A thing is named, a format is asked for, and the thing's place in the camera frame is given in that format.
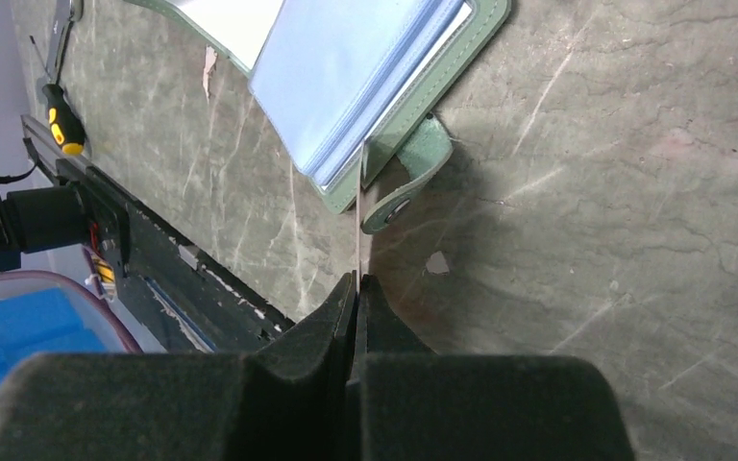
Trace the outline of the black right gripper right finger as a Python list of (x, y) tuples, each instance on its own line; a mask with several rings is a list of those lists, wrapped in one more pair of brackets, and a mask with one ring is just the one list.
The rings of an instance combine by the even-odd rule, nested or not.
[(351, 380), (355, 460), (632, 460), (615, 393), (573, 356), (437, 353), (364, 276)]

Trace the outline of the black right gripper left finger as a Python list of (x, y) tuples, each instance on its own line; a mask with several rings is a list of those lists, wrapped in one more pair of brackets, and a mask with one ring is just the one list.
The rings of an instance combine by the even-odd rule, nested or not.
[(52, 353), (0, 387), (0, 460), (354, 460), (357, 275), (255, 352)]

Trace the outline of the gold credit card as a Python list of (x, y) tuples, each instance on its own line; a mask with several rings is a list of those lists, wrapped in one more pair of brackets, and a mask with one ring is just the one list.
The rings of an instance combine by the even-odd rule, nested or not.
[(361, 141), (357, 149), (357, 180), (356, 180), (356, 200), (355, 200), (355, 218), (356, 218), (356, 298), (359, 299), (362, 281), (362, 218), (363, 218), (363, 192), (362, 192), (362, 177), (363, 177), (363, 162), (366, 151), (366, 143)]

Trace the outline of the green card holder wallet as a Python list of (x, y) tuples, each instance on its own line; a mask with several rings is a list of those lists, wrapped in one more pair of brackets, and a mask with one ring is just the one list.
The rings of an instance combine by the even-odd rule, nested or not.
[(395, 220), (447, 162), (432, 111), (504, 25), (507, 1), (148, 1), (247, 77), (295, 168), (339, 214), (396, 158), (407, 181), (362, 211), (362, 232)]

